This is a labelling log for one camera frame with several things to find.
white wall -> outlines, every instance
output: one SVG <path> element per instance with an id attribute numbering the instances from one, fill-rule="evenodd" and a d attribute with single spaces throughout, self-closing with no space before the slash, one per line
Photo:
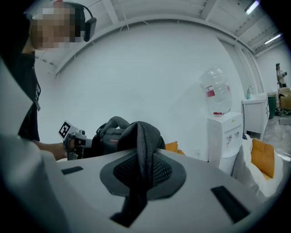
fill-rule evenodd
<path id="1" fill-rule="evenodd" d="M 206 97 L 198 78 L 219 66 L 241 112 L 241 82 L 228 53 L 211 30 L 194 24 L 151 23 L 103 37 L 57 76 L 55 128 L 64 120 L 93 137 L 113 116 L 157 127 L 166 143 L 178 141 L 190 157 L 208 160 Z"/>
<path id="2" fill-rule="evenodd" d="M 35 73 L 40 84 L 41 93 L 39 98 L 40 111 L 38 112 L 38 131 L 40 141 L 44 143 L 61 142 L 57 137 L 57 132 L 61 125 L 58 125 L 59 119 L 56 110 L 55 98 L 55 66 L 46 62 L 35 60 Z"/>
<path id="3" fill-rule="evenodd" d="M 230 45 L 228 43 L 225 43 L 223 41 L 221 41 L 222 45 L 224 46 L 224 48 L 226 49 L 226 51 L 228 52 L 229 56 L 231 57 L 236 70 L 239 74 L 240 80 L 241 80 L 241 84 L 242 84 L 242 88 L 243 88 L 243 92 L 244 95 L 246 97 L 246 93 L 247 93 L 247 88 L 249 86 L 251 86 L 251 80 L 250 77 L 248 76 L 246 69 L 244 67 L 244 64 L 241 60 L 241 58 L 239 57 L 238 53 L 236 52 L 236 49 L 233 45 Z"/>
<path id="4" fill-rule="evenodd" d="M 287 72 L 286 84 L 291 87 L 291 53 L 284 43 L 257 57 L 257 63 L 262 75 L 265 92 L 277 91 L 276 63 L 280 63 L 281 70 Z"/>
<path id="5" fill-rule="evenodd" d="M 244 50 L 243 52 L 246 56 L 247 63 L 249 64 L 249 67 L 251 69 L 252 77 L 253 77 L 255 84 L 256 84 L 257 93 L 262 93 L 263 89 L 262 89 L 261 79 L 259 77 L 259 72 L 258 72 L 258 69 L 256 67 L 256 64 L 253 61 L 252 54 L 246 50 Z"/>

water dispenser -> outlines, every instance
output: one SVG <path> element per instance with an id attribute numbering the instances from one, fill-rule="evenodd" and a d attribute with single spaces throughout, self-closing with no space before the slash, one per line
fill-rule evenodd
<path id="1" fill-rule="evenodd" d="M 228 112 L 207 120 L 209 163 L 231 175 L 241 147 L 242 114 Z"/>

orange pillow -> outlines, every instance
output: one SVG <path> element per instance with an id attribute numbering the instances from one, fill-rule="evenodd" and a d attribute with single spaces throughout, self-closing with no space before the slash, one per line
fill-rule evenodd
<path id="1" fill-rule="evenodd" d="M 186 155 L 182 150 L 178 150 L 178 153 L 181 155 Z"/>
<path id="2" fill-rule="evenodd" d="M 178 142 L 176 141 L 166 144 L 166 150 L 178 153 Z"/>
<path id="3" fill-rule="evenodd" d="M 253 139 L 251 162 L 261 172 L 265 173 L 271 178 L 274 177 L 275 157 L 274 147 L 272 145 Z"/>

cardboard box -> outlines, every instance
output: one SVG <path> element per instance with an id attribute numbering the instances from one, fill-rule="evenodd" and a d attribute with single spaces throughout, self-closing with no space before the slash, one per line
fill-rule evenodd
<path id="1" fill-rule="evenodd" d="M 280 107 L 291 110 L 291 96 L 281 97 Z"/>
<path id="2" fill-rule="evenodd" d="M 278 89 L 279 104 L 281 108 L 291 110 L 291 91 L 289 87 Z"/>

sink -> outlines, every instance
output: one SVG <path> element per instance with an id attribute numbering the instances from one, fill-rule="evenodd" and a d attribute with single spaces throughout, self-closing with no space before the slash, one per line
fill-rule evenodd
<path id="1" fill-rule="evenodd" d="M 243 104 L 252 104 L 252 103 L 260 103 L 265 102 L 267 98 L 267 93 L 260 94 L 251 94 L 251 98 L 247 100 L 246 98 L 242 101 Z"/>

